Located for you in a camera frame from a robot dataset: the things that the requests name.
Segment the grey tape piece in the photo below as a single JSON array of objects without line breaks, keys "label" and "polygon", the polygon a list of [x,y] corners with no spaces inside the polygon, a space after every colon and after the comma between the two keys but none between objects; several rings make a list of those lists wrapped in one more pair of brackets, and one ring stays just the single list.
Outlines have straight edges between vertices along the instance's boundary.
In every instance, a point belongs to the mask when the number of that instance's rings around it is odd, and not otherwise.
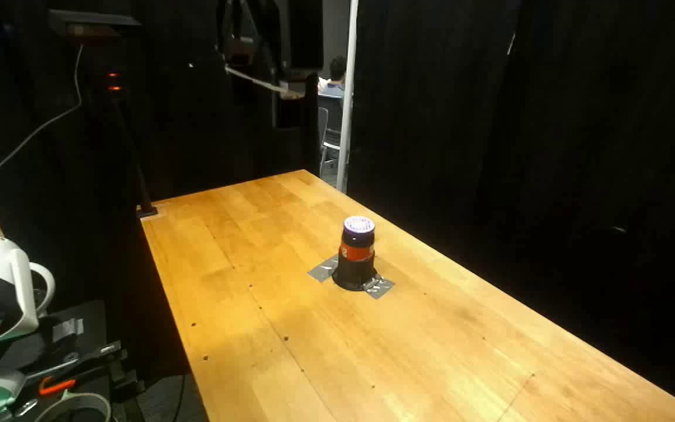
[{"label": "grey tape piece", "polygon": [[327,259],[324,262],[310,269],[310,276],[317,282],[327,282],[334,276],[335,269],[338,269],[338,259]]},{"label": "grey tape piece", "polygon": [[371,282],[364,285],[364,290],[376,301],[381,301],[391,289],[394,289],[394,285],[385,276],[374,276]]}]

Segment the grey tape right piece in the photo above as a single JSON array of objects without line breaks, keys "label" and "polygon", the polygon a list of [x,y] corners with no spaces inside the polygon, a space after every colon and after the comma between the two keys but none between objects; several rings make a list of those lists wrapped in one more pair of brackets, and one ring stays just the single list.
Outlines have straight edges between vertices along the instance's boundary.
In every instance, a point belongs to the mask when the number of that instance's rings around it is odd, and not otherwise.
[{"label": "grey tape right piece", "polygon": [[391,289],[394,289],[394,285],[385,276],[374,276],[371,282],[364,285],[364,290],[376,301],[381,301]]}]

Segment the dark cup on table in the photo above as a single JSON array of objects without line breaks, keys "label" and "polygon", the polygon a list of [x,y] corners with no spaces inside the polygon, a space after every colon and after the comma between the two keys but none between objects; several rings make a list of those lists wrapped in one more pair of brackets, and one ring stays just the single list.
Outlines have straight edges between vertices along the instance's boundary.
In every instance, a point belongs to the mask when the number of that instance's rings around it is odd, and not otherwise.
[{"label": "dark cup on table", "polygon": [[361,290],[376,275],[376,222],[368,215],[350,215],[342,222],[334,279],[348,290]]}]

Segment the white vertical pole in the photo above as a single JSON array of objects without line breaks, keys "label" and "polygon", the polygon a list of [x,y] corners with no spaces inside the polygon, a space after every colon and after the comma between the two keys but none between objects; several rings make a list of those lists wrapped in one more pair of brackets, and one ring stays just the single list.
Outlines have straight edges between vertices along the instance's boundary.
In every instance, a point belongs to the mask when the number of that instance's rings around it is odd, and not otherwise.
[{"label": "white vertical pole", "polygon": [[360,7],[361,0],[350,0],[348,11],[348,68],[342,86],[342,119],[341,119],[341,152],[338,152],[338,190],[348,193],[348,169],[350,169],[350,147],[351,147],[351,113],[354,113],[354,76],[356,76],[356,44],[360,44]]}]

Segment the orange handled tool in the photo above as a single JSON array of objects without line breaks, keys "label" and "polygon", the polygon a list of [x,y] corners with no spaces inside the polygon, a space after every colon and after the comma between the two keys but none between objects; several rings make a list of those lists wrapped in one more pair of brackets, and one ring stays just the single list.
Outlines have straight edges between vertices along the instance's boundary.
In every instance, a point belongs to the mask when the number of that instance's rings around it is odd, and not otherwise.
[{"label": "orange handled tool", "polygon": [[53,377],[46,377],[40,381],[38,385],[38,396],[56,396],[56,394],[64,394],[68,389],[72,389],[78,385],[76,377],[65,377],[65,381],[53,381]]}]

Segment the grey tape left piece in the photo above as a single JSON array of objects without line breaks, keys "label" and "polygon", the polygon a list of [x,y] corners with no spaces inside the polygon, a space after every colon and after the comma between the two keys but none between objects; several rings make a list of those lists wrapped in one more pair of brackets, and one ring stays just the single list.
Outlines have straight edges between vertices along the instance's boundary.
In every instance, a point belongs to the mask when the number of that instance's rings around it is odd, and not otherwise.
[{"label": "grey tape left piece", "polygon": [[338,259],[327,259],[324,262],[310,269],[310,276],[317,282],[327,282],[334,276],[335,269],[338,269]]}]

